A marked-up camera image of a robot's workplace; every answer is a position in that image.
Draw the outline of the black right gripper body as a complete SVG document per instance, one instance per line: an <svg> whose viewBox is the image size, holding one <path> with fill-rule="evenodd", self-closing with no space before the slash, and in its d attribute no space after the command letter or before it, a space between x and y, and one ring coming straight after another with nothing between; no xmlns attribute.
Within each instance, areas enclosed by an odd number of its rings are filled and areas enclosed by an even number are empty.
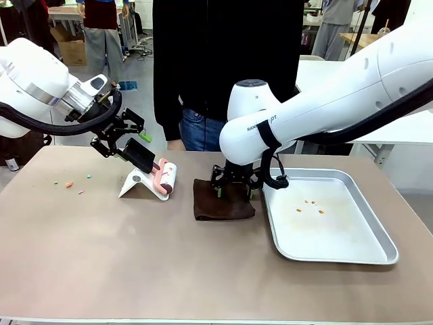
<svg viewBox="0 0 433 325"><path fill-rule="evenodd" d="M260 168L254 167L253 163L237 165L227 162L225 178L229 183L256 183L260 180Z"/></svg>

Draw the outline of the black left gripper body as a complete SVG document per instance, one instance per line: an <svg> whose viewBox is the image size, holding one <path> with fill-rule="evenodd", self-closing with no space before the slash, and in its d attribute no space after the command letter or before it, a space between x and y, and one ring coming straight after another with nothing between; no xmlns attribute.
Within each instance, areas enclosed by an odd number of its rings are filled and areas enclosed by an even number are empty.
<svg viewBox="0 0 433 325"><path fill-rule="evenodd" d="M91 132L94 134L91 143L116 143L124 135L131 134L131 110L116 113Z"/></svg>

